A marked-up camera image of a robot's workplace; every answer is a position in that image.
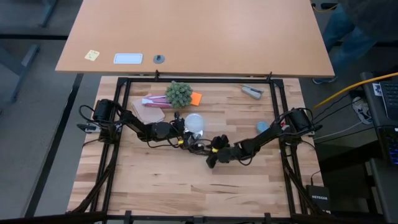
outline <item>yellow cable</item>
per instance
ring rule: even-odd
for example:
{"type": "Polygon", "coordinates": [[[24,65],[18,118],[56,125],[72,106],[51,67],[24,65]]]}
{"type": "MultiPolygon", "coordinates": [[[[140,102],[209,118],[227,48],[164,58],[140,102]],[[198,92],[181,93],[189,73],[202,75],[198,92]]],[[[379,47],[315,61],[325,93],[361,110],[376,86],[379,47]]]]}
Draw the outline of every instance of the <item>yellow cable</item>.
{"type": "Polygon", "coordinates": [[[329,11],[329,10],[334,9],[335,7],[337,7],[337,5],[335,5],[335,6],[333,6],[333,7],[330,7],[330,8],[328,8],[328,9],[325,9],[325,10],[318,10],[318,9],[316,9],[315,7],[312,7],[312,8],[313,8],[313,10],[315,10],[315,11],[317,11],[317,12],[327,12],[327,11],[329,11]]]}
{"type": "Polygon", "coordinates": [[[385,79],[385,78],[394,77],[394,76],[398,76],[398,72],[395,72],[395,73],[392,73],[392,74],[388,74],[388,75],[383,75],[383,76],[380,76],[380,77],[377,77],[377,78],[371,78],[371,79],[368,79],[368,80],[361,81],[359,83],[355,83],[353,85],[350,85],[349,87],[346,87],[346,88],[338,91],[337,93],[331,95],[329,98],[327,98],[327,99],[323,100],[322,102],[320,102],[319,104],[315,105],[313,107],[313,110],[317,109],[318,107],[320,107],[320,106],[324,105],[325,103],[329,102],[330,100],[332,100],[336,96],[338,96],[338,95],[340,95],[340,94],[342,94],[342,93],[344,93],[344,92],[346,92],[346,91],[348,91],[350,89],[353,89],[353,88],[355,88],[357,86],[360,86],[360,85],[363,85],[363,84],[367,84],[367,83],[370,83],[370,82],[375,82],[375,81],[382,80],[382,79],[385,79]]]}

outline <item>black device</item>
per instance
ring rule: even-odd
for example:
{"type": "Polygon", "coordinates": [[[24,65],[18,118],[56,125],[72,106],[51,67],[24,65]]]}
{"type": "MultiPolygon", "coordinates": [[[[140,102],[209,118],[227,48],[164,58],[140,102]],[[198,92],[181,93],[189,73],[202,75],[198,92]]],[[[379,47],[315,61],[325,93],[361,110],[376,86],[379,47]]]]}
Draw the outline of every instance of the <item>black device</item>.
{"type": "Polygon", "coordinates": [[[387,117],[398,120],[398,82],[381,81],[380,87],[387,117]]]}
{"type": "Polygon", "coordinates": [[[381,140],[382,159],[398,166],[398,127],[377,128],[381,140]]]}
{"type": "Polygon", "coordinates": [[[315,204],[323,211],[330,212],[330,196],[326,187],[306,185],[305,188],[315,204]]]}

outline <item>yellow sticky note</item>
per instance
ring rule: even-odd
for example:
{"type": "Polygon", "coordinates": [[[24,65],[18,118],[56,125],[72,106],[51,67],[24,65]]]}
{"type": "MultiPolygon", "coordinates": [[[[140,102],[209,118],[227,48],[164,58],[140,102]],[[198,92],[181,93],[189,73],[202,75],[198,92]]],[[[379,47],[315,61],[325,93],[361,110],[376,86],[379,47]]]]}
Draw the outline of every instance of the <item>yellow sticky note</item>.
{"type": "Polygon", "coordinates": [[[85,59],[87,60],[91,60],[92,62],[95,61],[95,59],[97,59],[97,57],[100,55],[99,52],[95,51],[95,50],[90,50],[87,54],[85,59]]]}
{"type": "Polygon", "coordinates": [[[199,106],[199,103],[201,100],[201,94],[192,92],[191,98],[192,98],[191,104],[195,105],[195,106],[199,106]]]}

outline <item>white label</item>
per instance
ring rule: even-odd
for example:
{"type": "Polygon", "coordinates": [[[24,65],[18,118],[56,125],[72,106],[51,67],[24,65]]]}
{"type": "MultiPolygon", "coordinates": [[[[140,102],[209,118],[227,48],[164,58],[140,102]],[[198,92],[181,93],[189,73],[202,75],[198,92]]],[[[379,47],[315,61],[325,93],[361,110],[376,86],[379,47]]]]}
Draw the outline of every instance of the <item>white label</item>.
{"type": "Polygon", "coordinates": [[[137,65],[142,63],[142,54],[116,54],[113,63],[137,65]]]}

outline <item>wooden plank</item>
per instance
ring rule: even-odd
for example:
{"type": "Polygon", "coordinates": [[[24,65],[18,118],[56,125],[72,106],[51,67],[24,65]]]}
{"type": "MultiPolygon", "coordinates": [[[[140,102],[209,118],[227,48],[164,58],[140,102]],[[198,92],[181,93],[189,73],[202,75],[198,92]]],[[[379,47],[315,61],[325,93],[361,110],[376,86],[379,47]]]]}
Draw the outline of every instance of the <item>wooden plank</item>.
{"type": "Polygon", "coordinates": [[[308,0],[84,0],[56,71],[332,77],[308,0]],[[90,51],[99,52],[92,62],[90,51]],[[115,65],[118,53],[144,54],[115,65]],[[153,62],[155,55],[165,62],[153,62]]]}
{"type": "MultiPolygon", "coordinates": [[[[116,80],[117,77],[103,77],[97,99],[113,99],[111,92],[116,88],[116,80]]],[[[303,107],[299,81],[284,81],[289,108],[292,105],[303,107]]],[[[131,110],[131,101],[137,98],[136,95],[142,97],[152,91],[164,91],[168,85],[132,83],[127,108],[131,110]]],[[[180,112],[182,116],[196,112],[205,117],[205,138],[221,134],[227,134],[231,142],[252,138],[256,135],[256,122],[271,123],[274,120],[271,98],[267,96],[269,86],[252,85],[266,91],[261,100],[245,95],[237,84],[192,83],[193,90],[203,94],[203,100],[199,106],[188,106],[180,112]]],[[[171,120],[175,110],[163,111],[166,121],[171,120]]],[[[86,141],[97,137],[89,134],[86,141]]],[[[308,137],[303,139],[313,143],[308,137]]],[[[94,185],[101,151],[102,144],[98,142],[83,148],[69,210],[75,208],[94,185]]],[[[308,144],[300,144],[297,154],[303,184],[309,184],[310,176],[319,170],[317,155],[308,144]]],[[[122,215],[126,210],[132,210],[135,215],[262,217],[264,212],[270,212],[273,217],[289,217],[276,140],[262,147],[247,167],[232,161],[229,164],[218,163],[214,169],[209,169],[205,160],[206,157],[181,149],[151,149],[136,138],[134,131],[124,128],[109,213],[122,215]]],[[[320,174],[315,175],[314,182],[322,185],[320,174]]],[[[295,190],[294,198],[299,208],[295,190]]],[[[103,201],[103,191],[99,201],[103,201]]]]}

